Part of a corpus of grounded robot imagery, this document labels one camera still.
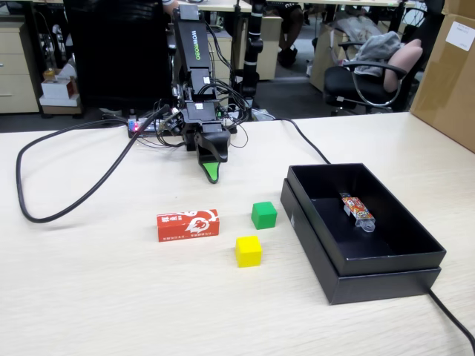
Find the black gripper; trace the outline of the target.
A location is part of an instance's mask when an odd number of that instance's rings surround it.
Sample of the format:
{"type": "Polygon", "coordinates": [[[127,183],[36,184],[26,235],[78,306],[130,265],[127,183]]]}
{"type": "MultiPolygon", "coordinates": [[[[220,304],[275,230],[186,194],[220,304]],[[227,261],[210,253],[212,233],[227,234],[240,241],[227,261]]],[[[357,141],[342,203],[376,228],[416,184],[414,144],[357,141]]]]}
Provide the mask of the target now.
{"type": "Polygon", "coordinates": [[[198,164],[207,180],[216,184],[219,180],[219,162],[228,161],[231,134],[216,117],[213,102],[186,103],[182,114],[182,136],[186,150],[196,150],[194,136],[198,133],[198,164]]]}

